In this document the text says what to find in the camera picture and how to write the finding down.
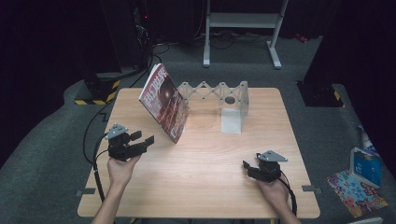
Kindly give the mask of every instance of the yellow and black tape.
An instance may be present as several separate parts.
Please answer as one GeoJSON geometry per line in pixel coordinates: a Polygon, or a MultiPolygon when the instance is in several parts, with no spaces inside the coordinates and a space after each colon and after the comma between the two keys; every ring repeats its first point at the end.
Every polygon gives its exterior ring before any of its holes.
{"type": "Polygon", "coordinates": [[[109,90],[103,90],[108,91],[108,93],[106,94],[106,97],[103,97],[101,99],[95,99],[94,97],[92,97],[91,99],[75,99],[75,102],[77,105],[106,105],[116,97],[117,88],[119,85],[119,80],[112,83],[109,90]]]}
{"type": "Polygon", "coordinates": [[[337,101],[337,104],[339,105],[339,107],[346,107],[343,103],[343,101],[341,100],[341,96],[338,93],[338,91],[334,91],[334,96],[335,96],[335,100],[337,101]]]}

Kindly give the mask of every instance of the wooden table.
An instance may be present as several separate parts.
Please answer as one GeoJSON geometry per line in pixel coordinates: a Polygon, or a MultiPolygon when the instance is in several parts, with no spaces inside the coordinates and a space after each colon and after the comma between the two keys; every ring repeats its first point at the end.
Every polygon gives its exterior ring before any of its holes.
{"type": "MultiPolygon", "coordinates": [[[[106,130],[115,122],[141,130],[141,140],[155,136],[155,143],[134,168],[124,192],[118,217],[275,218],[258,184],[247,176],[242,161],[256,166],[256,153],[267,150],[289,159],[281,162],[298,204],[299,218],[320,212],[297,146],[280,92],[249,88],[249,111],[241,134],[222,133],[217,98],[191,99],[185,132],[175,145],[137,100],[141,89],[120,90],[106,130]]],[[[99,152],[106,150],[104,140],[99,152]]],[[[99,157],[99,174],[108,190],[105,153],[99,157]]],[[[96,188],[91,173],[86,188],[96,188]]],[[[93,217],[101,205],[97,190],[84,194],[78,207],[82,217],[93,217]]]]}

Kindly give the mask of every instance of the hazard stripe tape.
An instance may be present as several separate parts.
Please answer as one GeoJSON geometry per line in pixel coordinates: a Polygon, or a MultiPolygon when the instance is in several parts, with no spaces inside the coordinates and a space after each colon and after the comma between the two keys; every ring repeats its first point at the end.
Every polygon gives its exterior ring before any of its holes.
{"type": "Polygon", "coordinates": [[[117,87],[120,85],[120,80],[113,83],[111,88],[112,92],[107,96],[106,100],[104,99],[87,99],[87,100],[75,100],[77,105],[105,105],[111,100],[113,100],[117,93],[117,87]]]}
{"type": "Polygon", "coordinates": [[[340,94],[338,93],[338,91],[334,91],[334,96],[335,96],[335,99],[336,99],[338,102],[341,102],[341,103],[343,104],[342,107],[346,107],[346,105],[344,105],[344,103],[341,101],[341,96],[340,96],[340,94]]]}

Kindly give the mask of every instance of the white shelf leg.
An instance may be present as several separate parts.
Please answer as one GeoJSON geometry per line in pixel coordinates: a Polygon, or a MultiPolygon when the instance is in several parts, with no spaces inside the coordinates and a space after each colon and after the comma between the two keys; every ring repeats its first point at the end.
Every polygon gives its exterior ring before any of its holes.
{"type": "Polygon", "coordinates": [[[282,64],[280,63],[279,57],[277,56],[277,53],[275,50],[275,43],[277,40],[277,36],[279,35],[280,27],[282,26],[283,18],[285,17],[285,11],[286,11],[286,6],[288,5],[288,2],[289,2],[289,0],[283,1],[282,8],[280,9],[279,16],[277,17],[277,20],[276,20],[276,27],[274,30],[273,38],[271,41],[267,41],[267,46],[270,51],[271,58],[273,60],[275,69],[282,68],[282,64]]]}
{"type": "Polygon", "coordinates": [[[210,66],[210,0],[207,0],[205,47],[204,47],[204,67],[210,66]]]}

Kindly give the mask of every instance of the black equipment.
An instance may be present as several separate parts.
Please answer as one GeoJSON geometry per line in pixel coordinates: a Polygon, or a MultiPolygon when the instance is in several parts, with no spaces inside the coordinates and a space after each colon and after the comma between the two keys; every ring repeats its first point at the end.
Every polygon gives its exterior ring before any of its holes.
{"type": "Polygon", "coordinates": [[[144,142],[129,145],[130,141],[139,139],[142,136],[141,131],[129,135],[128,129],[114,124],[105,139],[108,140],[108,156],[119,161],[126,161],[130,158],[140,156],[147,152],[147,148],[154,143],[154,135],[147,138],[144,142]]]}
{"type": "Polygon", "coordinates": [[[295,216],[297,216],[297,202],[293,190],[290,188],[289,181],[286,183],[280,177],[283,172],[280,170],[279,161],[287,161],[288,159],[280,156],[274,151],[267,151],[263,154],[256,153],[256,157],[259,160],[259,168],[251,167],[249,163],[243,161],[245,169],[247,169],[247,175],[267,183],[271,183],[275,180],[279,180],[286,188],[289,190],[291,197],[291,211],[295,216]]]}

